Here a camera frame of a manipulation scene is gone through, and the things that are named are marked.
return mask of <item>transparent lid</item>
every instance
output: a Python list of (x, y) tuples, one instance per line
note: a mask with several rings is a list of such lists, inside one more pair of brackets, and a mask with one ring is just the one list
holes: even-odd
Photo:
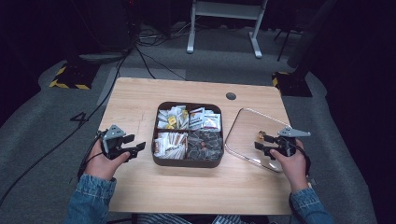
[(280, 130), (290, 127), (289, 124), (273, 119), (260, 112), (249, 108), (242, 108), (236, 116), (233, 127), (226, 140), (225, 147), (228, 152), (255, 165), (262, 166), (275, 172), (282, 172), (278, 161), (273, 161), (265, 156), (264, 152), (255, 148), (255, 142), (266, 147), (278, 147), (277, 144), (264, 142), (259, 137), (259, 132), (277, 137)]

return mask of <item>table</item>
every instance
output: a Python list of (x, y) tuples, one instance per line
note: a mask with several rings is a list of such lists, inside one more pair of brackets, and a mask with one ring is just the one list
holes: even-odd
[[(233, 92), (235, 100), (226, 93)], [(290, 184), (228, 152), (218, 167), (160, 166), (151, 154), (151, 139), (159, 104), (171, 102), (217, 105), (224, 138), (238, 111), (252, 108), (289, 123), (279, 91), (274, 87), (121, 77), (108, 101), (99, 129), (118, 125), (135, 134), (128, 144), (146, 142), (137, 158), (115, 173), (118, 180), (110, 211), (172, 214), (289, 215)]]
[(225, 18), (236, 18), (244, 20), (254, 20), (256, 25), (254, 26), (254, 32), (249, 32), (248, 37), (250, 39), (251, 46), (253, 47), (256, 58), (262, 57), (262, 51), (260, 50), (257, 42), (257, 33), (259, 32), (260, 25), (262, 24), (262, 17), (267, 5), (267, 0), (262, 0), (261, 6), (248, 6), (240, 4), (228, 4), (228, 3), (213, 3), (205, 1), (192, 1), (191, 7), (191, 28), (189, 34), (189, 42), (187, 45), (187, 52), (194, 52), (194, 41), (195, 41), (195, 16), (213, 16), (213, 17), (225, 17)]

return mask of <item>brown box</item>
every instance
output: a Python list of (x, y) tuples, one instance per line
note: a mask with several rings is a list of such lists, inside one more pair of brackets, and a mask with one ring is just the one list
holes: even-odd
[[(188, 135), (193, 134), (195, 131), (193, 130), (178, 130), (178, 129), (160, 129), (158, 128), (158, 113), (160, 110), (169, 110), (172, 106), (176, 105), (185, 105), (187, 111), (192, 111), (194, 109), (204, 107), (206, 110), (213, 110), (214, 113), (220, 114), (220, 132), (219, 136), (222, 138), (221, 141), (221, 150), (220, 155), (217, 160), (206, 161), (206, 160), (189, 160), (187, 159), (187, 154), (190, 152), (190, 148), (186, 147), (188, 153), (186, 153), (186, 157), (183, 160), (175, 160), (175, 159), (162, 159), (154, 155), (156, 144), (154, 142), (155, 139), (158, 138), (158, 133), (187, 133)], [(154, 162), (161, 166), (177, 166), (177, 167), (200, 167), (200, 168), (213, 168), (220, 164), (221, 158), (224, 154), (224, 144), (223, 144), (223, 132), (222, 132), (222, 120), (221, 120), (221, 111), (215, 105), (208, 104), (194, 104), (194, 103), (182, 103), (182, 102), (164, 102), (158, 106), (157, 110), (157, 118), (155, 120), (154, 132), (151, 142), (151, 154)]]

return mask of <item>person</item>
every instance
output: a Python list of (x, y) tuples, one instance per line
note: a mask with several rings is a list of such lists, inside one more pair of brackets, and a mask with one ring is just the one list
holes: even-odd
[[(303, 143), (298, 139), (297, 146), (304, 148)], [(92, 148), (85, 172), (78, 181), (76, 190), (70, 199), (64, 223), (107, 222), (108, 205), (117, 184), (113, 175), (128, 159), (129, 152), (121, 154), (114, 160), (109, 160), (101, 152), (101, 143), (98, 140)], [(303, 153), (297, 150), (291, 157), (285, 157), (274, 149), (270, 153), (280, 162), (284, 174), (290, 182), (290, 207), (294, 212), (290, 223), (333, 223), (332, 216), (325, 210), (318, 195), (307, 184)], [(156, 223), (155, 219), (142, 216), (141, 220), (146, 220), (147, 223), (150, 221)], [(162, 214), (158, 217), (167, 219), (168, 222), (163, 223), (173, 223), (170, 221), (172, 218), (175, 218), (177, 223), (182, 223), (182, 218), (177, 216)], [(238, 216), (218, 216), (213, 223), (221, 223), (220, 220), (227, 220), (227, 218), (228, 220), (234, 219), (234, 223), (243, 223), (240, 222), (241, 219), (235, 217)]]

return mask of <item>denim sleeve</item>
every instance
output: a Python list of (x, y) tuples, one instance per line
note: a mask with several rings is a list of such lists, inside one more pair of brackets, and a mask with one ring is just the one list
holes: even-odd
[(64, 223), (106, 223), (117, 181), (82, 175), (67, 207)]
[[(333, 223), (332, 216), (326, 211), (313, 189), (303, 189), (290, 195), (291, 203), (298, 215), (307, 224)], [(291, 218), (291, 224), (302, 223), (296, 216)]]

